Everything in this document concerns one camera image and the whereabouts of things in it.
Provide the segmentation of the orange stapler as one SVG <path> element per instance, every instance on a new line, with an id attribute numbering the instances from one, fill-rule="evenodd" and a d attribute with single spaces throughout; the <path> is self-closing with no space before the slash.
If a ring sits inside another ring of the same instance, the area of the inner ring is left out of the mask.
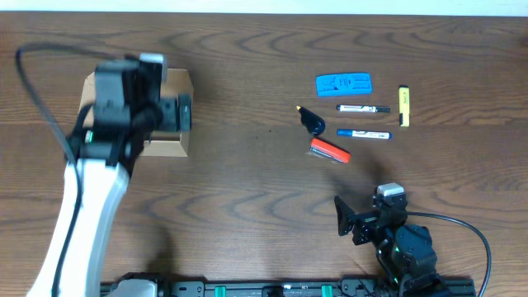
<path id="1" fill-rule="evenodd" d="M 312 138 L 310 150 L 340 163 L 349 163 L 351 154 L 346 150 L 319 138 Z"/>

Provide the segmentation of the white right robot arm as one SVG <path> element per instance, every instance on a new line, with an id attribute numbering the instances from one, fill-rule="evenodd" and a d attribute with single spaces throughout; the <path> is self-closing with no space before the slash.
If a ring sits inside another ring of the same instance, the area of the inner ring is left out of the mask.
<path id="1" fill-rule="evenodd" d="M 452 296 L 436 271 L 437 255 L 427 228 L 407 224 L 404 193 L 373 195 L 370 212 L 355 212 L 336 196 L 338 234 L 352 234 L 356 245 L 372 243 L 386 278 L 374 285 L 376 296 Z"/>

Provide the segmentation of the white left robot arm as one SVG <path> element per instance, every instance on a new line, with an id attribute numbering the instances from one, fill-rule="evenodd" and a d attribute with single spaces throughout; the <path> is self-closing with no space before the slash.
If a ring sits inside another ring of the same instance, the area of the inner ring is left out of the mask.
<path id="1" fill-rule="evenodd" d="M 139 157 L 186 158 L 194 87 L 161 54 L 104 61 L 66 138 L 64 197 L 29 296 L 98 296 L 111 226 Z"/>

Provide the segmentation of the blue plastic eraser holder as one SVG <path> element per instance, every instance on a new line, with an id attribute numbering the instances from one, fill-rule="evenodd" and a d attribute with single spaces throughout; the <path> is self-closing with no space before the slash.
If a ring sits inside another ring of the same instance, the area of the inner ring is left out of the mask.
<path id="1" fill-rule="evenodd" d="M 371 94 L 373 86 L 368 73 L 334 73 L 317 76 L 319 97 L 339 97 Z"/>

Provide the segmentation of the brown cardboard box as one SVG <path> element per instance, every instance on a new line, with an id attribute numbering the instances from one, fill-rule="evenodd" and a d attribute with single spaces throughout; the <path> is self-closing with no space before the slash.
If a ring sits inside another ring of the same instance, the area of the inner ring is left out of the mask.
<path id="1" fill-rule="evenodd" d="M 192 101 L 194 87 L 186 69 L 169 68 L 161 85 L 158 106 L 163 122 L 144 141 L 145 157 L 186 158 L 191 138 Z"/>

